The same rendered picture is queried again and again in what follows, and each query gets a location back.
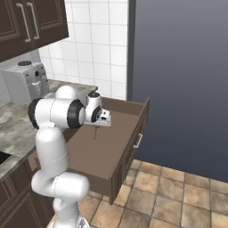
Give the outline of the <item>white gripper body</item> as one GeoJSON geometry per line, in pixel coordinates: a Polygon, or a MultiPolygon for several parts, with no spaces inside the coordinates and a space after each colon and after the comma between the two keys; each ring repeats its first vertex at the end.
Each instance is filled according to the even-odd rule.
{"type": "Polygon", "coordinates": [[[92,126],[111,126],[111,118],[108,119],[101,119],[99,118],[95,122],[86,122],[87,125],[92,125],[92,126]]]}

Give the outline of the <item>open brown wooden drawer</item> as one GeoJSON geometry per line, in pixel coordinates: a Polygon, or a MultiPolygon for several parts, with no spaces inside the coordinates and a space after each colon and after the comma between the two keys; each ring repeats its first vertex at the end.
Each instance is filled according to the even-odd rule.
{"type": "Polygon", "coordinates": [[[144,134],[149,102],[139,103],[104,98],[102,105],[110,111],[111,126],[97,129],[81,126],[67,129],[69,171],[86,176],[90,190],[114,202],[134,160],[138,134],[144,134]]]}

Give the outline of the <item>grey coffee machine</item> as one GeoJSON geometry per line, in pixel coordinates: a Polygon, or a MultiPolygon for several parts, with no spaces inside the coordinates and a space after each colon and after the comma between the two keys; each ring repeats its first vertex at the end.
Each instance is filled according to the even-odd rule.
{"type": "Polygon", "coordinates": [[[4,70],[4,80],[12,102],[30,104],[49,93],[48,79],[42,62],[20,61],[4,70]]]}

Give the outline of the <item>black sink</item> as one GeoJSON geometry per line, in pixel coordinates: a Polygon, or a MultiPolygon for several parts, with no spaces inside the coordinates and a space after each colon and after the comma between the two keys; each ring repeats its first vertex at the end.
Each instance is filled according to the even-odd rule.
{"type": "Polygon", "coordinates": [[[10,154],[0,151],[0,165],[3,164],[9,157],[10,154]]]}

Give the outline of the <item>dark brown lower cupboard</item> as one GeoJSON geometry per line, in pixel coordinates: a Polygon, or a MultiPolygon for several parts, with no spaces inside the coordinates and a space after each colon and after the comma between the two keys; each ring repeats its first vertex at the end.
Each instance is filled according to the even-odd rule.
{"type": "Polygon", "coordinates": [[[31,189],[39,168],[35,151],[24,161],[10,155],[0,165],[0,228],[46,228],[52,220],[53,200],[31,189]]]}

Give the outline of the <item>dark brown upper cupboard door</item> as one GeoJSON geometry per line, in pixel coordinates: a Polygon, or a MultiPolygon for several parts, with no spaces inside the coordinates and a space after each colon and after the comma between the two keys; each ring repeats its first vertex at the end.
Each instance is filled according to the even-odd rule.
{"type": "Polygon", "coordinates": [[[32,45],[34,49],[55,43],[69,36],[64,0],[26,0],[34,5],[40,38],[36,34],[30,8],[26,5],[32,45]]]}
{"type": "MultiPolygon", "coordinates": [[[[0,0],[0,62],[32,50],[32,39],[29,43],[25,43],[27,33],[21,10],[16,3],[23,4],[26,14],[24,0],[0,0]]],[[[31,37],[27,14],[26,19],[31,37]]]]}

